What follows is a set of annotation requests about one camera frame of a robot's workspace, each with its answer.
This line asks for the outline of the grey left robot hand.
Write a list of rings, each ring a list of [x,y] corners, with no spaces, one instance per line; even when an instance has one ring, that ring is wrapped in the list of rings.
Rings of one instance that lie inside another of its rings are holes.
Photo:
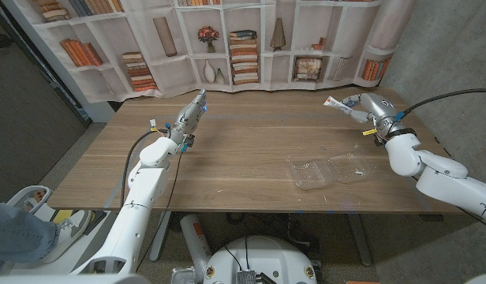
[[[177,120],[171,127],[169,138],[178,146],[181,146],[184,139],[196,130],[201,116],[206,111],[206,90],[201,89],[192,102],[184,106],[179,112]]]

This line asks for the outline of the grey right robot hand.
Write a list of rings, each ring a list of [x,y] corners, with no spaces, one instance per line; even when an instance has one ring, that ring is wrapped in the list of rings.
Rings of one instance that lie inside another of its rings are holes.
[[[360,123],[371,122],[376,128],[376,143],[386,144],[392,138],[404,134],[416,135],[411,128],[406,128],[400,121],[395,121],[398,114],[394,105],[386,98],[375,93],[362,93],[344,98],[344,112]]]

